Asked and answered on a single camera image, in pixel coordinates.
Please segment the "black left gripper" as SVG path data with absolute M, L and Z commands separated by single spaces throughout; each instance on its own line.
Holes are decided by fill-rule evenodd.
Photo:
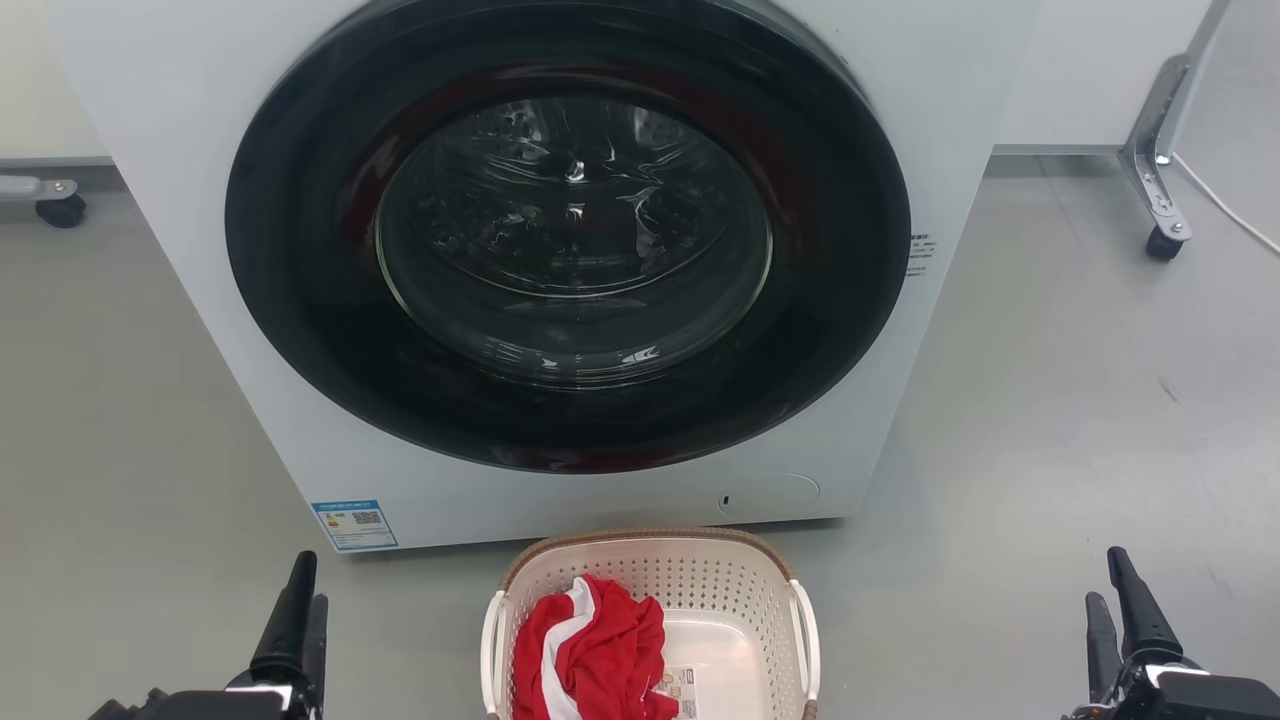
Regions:
M 137 705 L 108 700 L 92 719 L 320 719 L 324 716 L 329 598 L 316 594 L 317 556 L 297 555 L 242 674 L 221 689 L 152 688 Z

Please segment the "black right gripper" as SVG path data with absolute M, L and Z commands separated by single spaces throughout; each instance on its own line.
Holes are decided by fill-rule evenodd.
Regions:
M 1185 667 L 1184 648 L 1128 551 L 1107 551 L 1123 620 L 1123 655 L 1140 664 L 1123 670 L 1117 632 L 1101 593 L 1085 594 L 1089 702 L 1066 719 L 1277 719 L 1279 697 L 1256 679 Z

